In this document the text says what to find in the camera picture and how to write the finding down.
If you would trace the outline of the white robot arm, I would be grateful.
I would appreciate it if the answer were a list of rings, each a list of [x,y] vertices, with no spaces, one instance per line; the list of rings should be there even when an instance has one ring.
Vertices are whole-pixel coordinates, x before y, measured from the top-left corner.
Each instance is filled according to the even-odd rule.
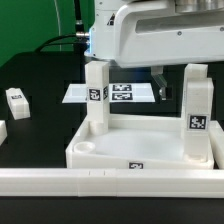
[[[94,0],[87,57],[149,67],[167,98],[166,65],[224,60],[224,0]]]

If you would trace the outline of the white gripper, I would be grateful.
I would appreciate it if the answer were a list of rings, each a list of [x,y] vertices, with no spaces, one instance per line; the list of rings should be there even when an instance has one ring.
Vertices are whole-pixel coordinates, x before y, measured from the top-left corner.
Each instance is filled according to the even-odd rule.
[[[144,0],[122,6],[114,22],[114,59],[151,67],[162,100],[172,99],[163,65],[224,59],[224,0]]]

